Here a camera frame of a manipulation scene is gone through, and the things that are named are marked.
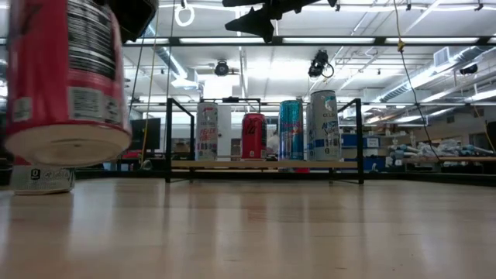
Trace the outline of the blue Red Bull can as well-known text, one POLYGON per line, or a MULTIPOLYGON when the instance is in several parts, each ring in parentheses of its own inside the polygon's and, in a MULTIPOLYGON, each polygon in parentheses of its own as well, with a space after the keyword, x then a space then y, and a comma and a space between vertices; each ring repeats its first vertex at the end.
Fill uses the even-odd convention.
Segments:
POLYGON ((287 100, 280 104, 279 160, 304 160, 303 104, 287 100))

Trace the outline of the blue storage bin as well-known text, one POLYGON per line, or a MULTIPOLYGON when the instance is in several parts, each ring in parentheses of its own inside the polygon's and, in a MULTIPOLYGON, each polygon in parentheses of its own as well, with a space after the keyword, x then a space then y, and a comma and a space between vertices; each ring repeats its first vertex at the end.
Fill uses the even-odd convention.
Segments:
MULTIPOLYGON (((356 148, 358 147, 356 134, 343 134, 342 135, 342 148, 356 148)), ((363 148, 364 149, 378 149, 381 147, 381 139, 377 136, 364 136, 363 148)))
POLYGON ((364 157, 363 166, 365 171, 380 171, 386 167, 385 157, 364 157))

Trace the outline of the silver air duct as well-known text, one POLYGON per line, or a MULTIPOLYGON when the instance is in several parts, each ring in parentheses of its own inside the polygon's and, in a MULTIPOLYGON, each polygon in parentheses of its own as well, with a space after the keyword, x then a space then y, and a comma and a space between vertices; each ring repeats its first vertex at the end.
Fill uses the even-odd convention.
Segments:
POLYGON ((496 51, 496 46, 449 46, 450 63, 435 67, 433 61, 413 72, 408 71, 406 77, 383 89, 374 99, 375 102, 388 102, 393 98, 429 83, 448 71, 458 70, 462 66, 483 57, 486 53, 496 51))

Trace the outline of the black aluminium table frame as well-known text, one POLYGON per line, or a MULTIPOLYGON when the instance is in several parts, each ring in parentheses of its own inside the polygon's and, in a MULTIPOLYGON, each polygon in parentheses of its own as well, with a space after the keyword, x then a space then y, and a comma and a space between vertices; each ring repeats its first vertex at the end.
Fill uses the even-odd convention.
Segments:
MULTIPOLYGON (((180 170, 172 174, 163 171, 112 171, 112 170, 77 170, 75 177, 78 180, 99 178, 163 178, 185 180, 286 180, 286 181, 351 181, 356 184, 359 180, 357 173, 279 173, 279 172, 241 172, 220 171, 194 172, 180 170)), ((422 181, 443 184, 467 184, 496 188, 496 175, 493 174, 436 174, 436 173, 365 173, 368 180, 404 180, 422 181)))

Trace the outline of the black computer monitor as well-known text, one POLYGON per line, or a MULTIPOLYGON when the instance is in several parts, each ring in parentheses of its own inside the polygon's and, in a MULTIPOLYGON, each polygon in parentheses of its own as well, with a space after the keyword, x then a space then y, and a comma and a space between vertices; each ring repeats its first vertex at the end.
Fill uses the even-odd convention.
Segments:
POLYGON ((158 150, 160 148, 161 119, 137 119, 132 120, 132 140, 130 150, 158 150))

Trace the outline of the white ceiling vent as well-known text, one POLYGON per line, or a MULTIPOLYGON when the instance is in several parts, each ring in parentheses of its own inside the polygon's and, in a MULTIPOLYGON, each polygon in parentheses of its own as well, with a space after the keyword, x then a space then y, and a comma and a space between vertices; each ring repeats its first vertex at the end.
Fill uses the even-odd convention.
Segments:
POLYGON ((450 48, 443 47, 433 54, 433 63, 435 67, 446 66, 450 63, 450 48))

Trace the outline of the red soda can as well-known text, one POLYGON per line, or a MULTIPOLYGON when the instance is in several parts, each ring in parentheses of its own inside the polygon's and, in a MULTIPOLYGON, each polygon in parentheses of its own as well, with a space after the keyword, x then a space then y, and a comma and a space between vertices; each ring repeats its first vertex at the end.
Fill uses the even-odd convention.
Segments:
POLYGON ((83 167, 129 147, 122 42, 106 2, 13 0, 7 51, 7 151, 83 167))
POLYGON ((260 113, 247 113, 242 121, 241 158, 265 160, 267 157, 267 121, 260 113))

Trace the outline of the wooden workbench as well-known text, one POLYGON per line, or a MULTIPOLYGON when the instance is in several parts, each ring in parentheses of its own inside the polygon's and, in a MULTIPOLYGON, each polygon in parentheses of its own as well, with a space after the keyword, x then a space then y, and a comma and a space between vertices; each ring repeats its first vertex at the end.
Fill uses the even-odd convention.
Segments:
POLYGON ((389 167, 406 173, 496 174, 496 157, 410 157, 393 159, 389 167))

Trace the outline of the black overhead light beam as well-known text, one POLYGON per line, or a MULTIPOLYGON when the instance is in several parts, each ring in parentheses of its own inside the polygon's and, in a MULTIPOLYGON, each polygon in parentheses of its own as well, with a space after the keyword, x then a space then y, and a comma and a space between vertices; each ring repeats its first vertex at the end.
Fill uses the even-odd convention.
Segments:
POLYGON ((125 47, 496 47, 496 36, 275 36, 267 43, 255 36, 145 37, 125 47))

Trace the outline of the wooden shelf black metal frame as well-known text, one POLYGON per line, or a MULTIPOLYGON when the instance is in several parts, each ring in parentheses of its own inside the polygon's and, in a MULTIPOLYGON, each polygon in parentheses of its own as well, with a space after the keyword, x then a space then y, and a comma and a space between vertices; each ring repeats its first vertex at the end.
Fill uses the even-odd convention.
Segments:
POLYGON ((306 167, 306 168, 352 168, 355 167, 358 171, 358 184, 363 184, 364 182, 364 168, 363 168, 363 133, 361 120, 356 121, 356 127, 359 129, 357 134, 358 139, 358 151, 355 162, 351 161, 296 161, 296 160, 285 160, 285 161, 263 161, 263 160, 251 160, 251 161, 196 161, 194 155, 194 149, 191 147, 190 160, 172 160, 172 146, 171 146, 171 131, 172 131, 172 116, 173 116, 173 106, 176 105, 180 110, 185 112, 190 116, 190 143, 193 143, 193 133, 195 129, 195 117, 179 102, 173 98, 168 98, 166 102, 166 153, 165 153, 165 170, 164 179, 166 183, 171 182, 172 170, 174 168, 186 167, 190 172, 193 172, 195 168, 289 168, 289 167, 306 167))

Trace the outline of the Celsius Peach Vibe can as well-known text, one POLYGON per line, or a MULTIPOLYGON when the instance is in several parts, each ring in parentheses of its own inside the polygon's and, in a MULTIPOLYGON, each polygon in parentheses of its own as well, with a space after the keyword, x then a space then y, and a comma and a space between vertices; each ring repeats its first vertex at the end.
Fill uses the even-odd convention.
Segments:
POLYGON ((44 167, 15 157, 9 186, 16 195, 50 195, 68 193, 74 184, 73 168, 44 167))
POLYGON ((216 160, 218 151, 218 106, 200 102, 197 106, 195 130, 196 160, 216 160))

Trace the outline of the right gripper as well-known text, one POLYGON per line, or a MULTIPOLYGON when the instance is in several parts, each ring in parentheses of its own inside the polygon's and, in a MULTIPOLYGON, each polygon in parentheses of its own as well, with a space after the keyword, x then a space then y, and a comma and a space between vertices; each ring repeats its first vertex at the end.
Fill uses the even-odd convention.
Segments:
POLYGON ((272 19, 281 19, 287 12, 298 14, 302 8, 320 0, 222 0, 224 7, 266 4, 270 2, 270 13, 266 7, 251 9, 247 14, 225 24, 228 31, 249 33, 259 36, 265 43, 271 43, 274 35, 272 19))

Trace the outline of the pile of white blue items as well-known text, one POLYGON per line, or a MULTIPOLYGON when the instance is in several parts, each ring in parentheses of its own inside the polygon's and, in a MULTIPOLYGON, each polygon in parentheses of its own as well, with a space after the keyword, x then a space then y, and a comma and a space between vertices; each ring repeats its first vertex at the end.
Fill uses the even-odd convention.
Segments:
POLYGON ((388 149, 400 157, 493 157, 496 153, 471 144, 462 145, 454 139, 444 139, 438 143, 418 143, 390 145, 388 149))

